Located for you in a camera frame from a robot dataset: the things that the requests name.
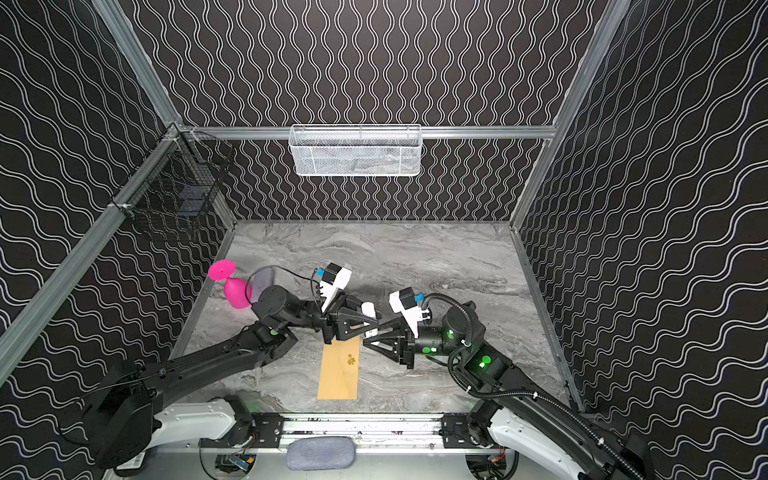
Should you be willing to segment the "white glue stick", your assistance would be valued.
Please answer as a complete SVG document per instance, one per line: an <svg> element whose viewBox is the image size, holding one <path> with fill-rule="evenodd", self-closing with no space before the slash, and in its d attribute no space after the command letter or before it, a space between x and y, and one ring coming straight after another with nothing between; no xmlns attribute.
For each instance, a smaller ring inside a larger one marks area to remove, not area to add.
<svg viewBox="0 0 768 480"><path fill-rule="evenodd" d="M361 305L362 313L371 319L374 319L376 322L379 322L380 320L380 314L375 308L375 305L372 302L364 302ZM365 338L370 338L373 336L376 336L378 334L378 328L374 327L371 330L364 333Z"/></svg>

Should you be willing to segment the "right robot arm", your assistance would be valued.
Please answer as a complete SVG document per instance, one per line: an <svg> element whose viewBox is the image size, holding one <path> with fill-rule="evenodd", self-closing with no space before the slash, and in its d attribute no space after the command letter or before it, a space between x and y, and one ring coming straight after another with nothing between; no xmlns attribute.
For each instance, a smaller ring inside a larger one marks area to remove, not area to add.
<svg viewBox="0 0 768 480"><path fill-rule="evenodd" d="M535 383L486 340L473 302L429 294L420 310L437 302L448 307L441 320L410 326L400 312L363 344L407 368L419 355L443 363L477 401L465 421L472 444L512 450L559 479L655 478L645 440L613 434Z"/></svg>

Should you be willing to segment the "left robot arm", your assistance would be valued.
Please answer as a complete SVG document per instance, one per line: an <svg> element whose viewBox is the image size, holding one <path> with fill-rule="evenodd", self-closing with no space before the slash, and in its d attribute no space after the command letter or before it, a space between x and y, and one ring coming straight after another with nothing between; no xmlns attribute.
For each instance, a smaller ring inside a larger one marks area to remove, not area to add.
<svg viewBox="0 0 768 480"><path fill-rule="evenodd" d="M331 343L372 330L381 318L369 303L345 292L322 306L278 285L263 290L251 309L256 321L230 339L160 363L122 362L109 368L85 396L81 413L87 446L98 468L116 467L147 448L161 429L158 414L177 400L285 356L297 342L294 329L319 332L325 343Z"/></svg>

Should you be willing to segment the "brown manila envelope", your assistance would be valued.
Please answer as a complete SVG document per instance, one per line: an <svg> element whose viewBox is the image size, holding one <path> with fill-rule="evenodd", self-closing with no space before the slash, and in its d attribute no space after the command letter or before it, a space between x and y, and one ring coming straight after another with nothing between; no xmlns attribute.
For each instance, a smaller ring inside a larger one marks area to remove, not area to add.
<svg viewBox="0 0 768 480"><path fill-rule="evenodd" d="M333 340L322 351L318 400L347 401L358 398L361 340Z"/></svg>

